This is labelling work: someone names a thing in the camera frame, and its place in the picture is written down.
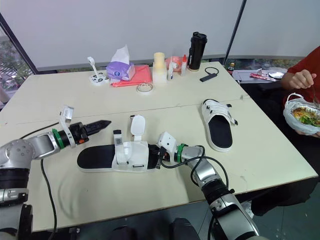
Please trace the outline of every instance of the white slipper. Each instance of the white slipper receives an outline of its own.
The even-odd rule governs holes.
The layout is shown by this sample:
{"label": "white slipper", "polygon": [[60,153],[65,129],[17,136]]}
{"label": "white slipper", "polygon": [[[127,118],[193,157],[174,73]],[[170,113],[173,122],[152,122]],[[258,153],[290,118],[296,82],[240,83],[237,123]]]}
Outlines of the white slipper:
{"label": "white slipper", "polygon": [[230,123],[238,125],[228,110],[230,107],[230,104],[225,105],[213,99],[205,100],[201,106],[208,143],[219,152],[231,149],[233,140]]}

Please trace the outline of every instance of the small bottle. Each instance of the small bottle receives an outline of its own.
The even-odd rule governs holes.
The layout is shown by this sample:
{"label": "small bottle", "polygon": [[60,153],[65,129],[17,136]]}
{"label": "small bottle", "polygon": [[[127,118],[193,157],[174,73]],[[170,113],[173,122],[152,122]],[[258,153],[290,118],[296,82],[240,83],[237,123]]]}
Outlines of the small bottle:
{"label": "small bottle", "polygon": [[187,56],[183,55],[182,65],[181,65],[181,76],[186,75],[186,69],[187,69]]}
{"label": "small bottle", "polygon": [[235,63],[231,62],[230,66],[227,68],[227,72],[232,76],[232,74],[234,73],[235,70]]}

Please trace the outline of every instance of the window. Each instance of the window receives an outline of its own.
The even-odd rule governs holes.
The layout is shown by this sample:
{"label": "window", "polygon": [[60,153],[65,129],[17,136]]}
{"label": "window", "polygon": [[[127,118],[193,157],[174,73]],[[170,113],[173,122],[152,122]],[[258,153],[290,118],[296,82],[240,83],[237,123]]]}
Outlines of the window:
{"label": "window", "polygon": [[8,36],[0,29],[0,95],[10,97],[18,90],[33,72],[20,56]]}
{"label": "window", "polygon": [[257,70],[264,69],[268,70],[269,68],[282,68],[288,69],[294,65],[296,65],[300,59],[234,59],[228,58],[226,61],[225,67],[228,68],[230,63],[234,63],[235,70]]}

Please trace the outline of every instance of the floor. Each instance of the floor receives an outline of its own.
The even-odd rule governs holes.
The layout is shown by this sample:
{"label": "floor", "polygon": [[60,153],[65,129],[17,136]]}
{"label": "floor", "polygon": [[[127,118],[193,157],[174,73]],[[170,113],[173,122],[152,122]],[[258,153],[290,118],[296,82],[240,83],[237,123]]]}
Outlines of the floor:
{"label": "floor", "polygon": [[[211,218],[206,202],[197,202],[127,218],[87,224],[80,227],[77,240],[107,240],[110,232],[120,226],[135,228],[139,240],[169,239],[169,224],[175,218],[186,218],[201,240],[207,239]],[[277,207],[264,216],[255,216],[260,235],[269,240],[318,240],[320,236],[320,184],[311,198],[301,204]]]}

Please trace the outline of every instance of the trees outside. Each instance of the trees outside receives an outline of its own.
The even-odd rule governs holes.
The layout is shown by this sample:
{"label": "trees outside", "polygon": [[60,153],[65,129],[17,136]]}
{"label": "trees outside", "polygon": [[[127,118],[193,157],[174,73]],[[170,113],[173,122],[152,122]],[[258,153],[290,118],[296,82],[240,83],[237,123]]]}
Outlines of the trees outside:
{"label": "trees outside", "polygon": [[278,67],[283,69],[288,69],[296,65],[299,59],[228,59],[225,67],[228,68],[230,63],[235,63],[235,70],[257,70],[264,69],[267,70],[270,67]]}
{"label": "trees outside", "polygon": [[10,41],[0,42],[0,84],[6,91],[16,90],[32,71]]}

